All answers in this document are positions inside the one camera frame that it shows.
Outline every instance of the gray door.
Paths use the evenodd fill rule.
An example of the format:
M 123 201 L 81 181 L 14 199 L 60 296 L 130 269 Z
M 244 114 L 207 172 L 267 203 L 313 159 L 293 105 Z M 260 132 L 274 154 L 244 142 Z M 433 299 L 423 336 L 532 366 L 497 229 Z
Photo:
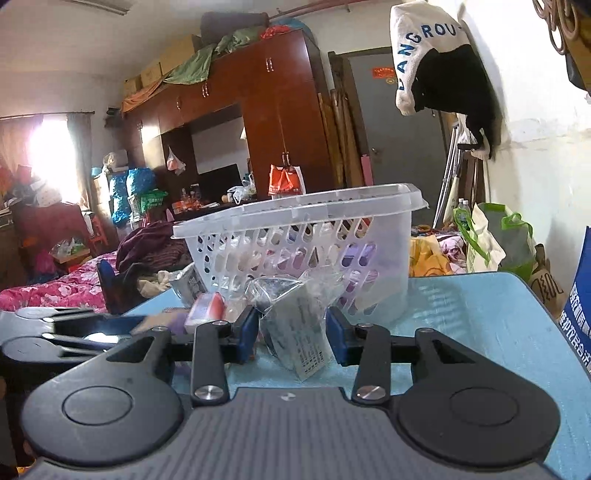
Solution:
M 441 189 L 447 148 L 438 112 L 403 116 L 396 107 L 397 82 L 374 78 L 376 67 L 394 67 L 391 54 L 349 57 L 359 96 L 374 183 L 412 183 L 429 209 L 413 213 L 413 225 L 431 225 Z

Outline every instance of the silver screw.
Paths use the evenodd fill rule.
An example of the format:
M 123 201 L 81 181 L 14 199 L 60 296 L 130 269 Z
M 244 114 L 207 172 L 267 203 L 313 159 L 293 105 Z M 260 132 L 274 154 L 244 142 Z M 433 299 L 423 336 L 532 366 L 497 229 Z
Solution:
M 204 385 L 195 390 L 195 396 L 199 400 L 214 401 L 222 398 L 223 390 L 215 385 Z
M 364 385 L 357 390 L 355 396 L 362 400 L 381 400 L 386 396 L 386 391 L 383 387 L 376 387 L 376 385 Z

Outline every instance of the pink floral bedding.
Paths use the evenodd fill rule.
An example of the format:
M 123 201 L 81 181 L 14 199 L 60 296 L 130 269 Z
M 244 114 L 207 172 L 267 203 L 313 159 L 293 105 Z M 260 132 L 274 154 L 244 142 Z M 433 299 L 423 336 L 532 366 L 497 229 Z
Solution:
M 93 258 L 78 270 L 48 283 L 8 288 L 0 292 L 0 310 L 14 312 L 22 307 L 92 307 L 106 312 L 96 265 L 107 260 L 115 268 L 117 252 Z

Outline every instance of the brown paper bag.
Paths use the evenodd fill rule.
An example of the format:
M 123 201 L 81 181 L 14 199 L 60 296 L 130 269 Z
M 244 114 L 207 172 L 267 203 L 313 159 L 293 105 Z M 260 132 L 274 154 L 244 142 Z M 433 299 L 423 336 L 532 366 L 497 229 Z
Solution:
M 535 260 L 536 265 L 529 281 L 530 288 L 548 309 L 552 318 L 558 319 L 568 295 L 550 273 L 550 261 L 546 260 L 544 245 L 535 246 Z

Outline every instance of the ceiling light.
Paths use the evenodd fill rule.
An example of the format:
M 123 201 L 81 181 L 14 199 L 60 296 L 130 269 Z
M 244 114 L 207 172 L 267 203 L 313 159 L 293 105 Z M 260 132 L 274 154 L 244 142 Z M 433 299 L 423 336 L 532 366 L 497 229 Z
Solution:
M 115 1 L 103 1 L 103 0 L 63 0 L 64 2 L 68 2 L 71 4 L 78 4 L 84 5 L 86 7 L 97 8 L 99 10 L 104 10 L 106 12 L 110 12 L 112 14 L 117 15 L 125 15 L 129 12 L 129 8 L 123 5 L 115 5 Z

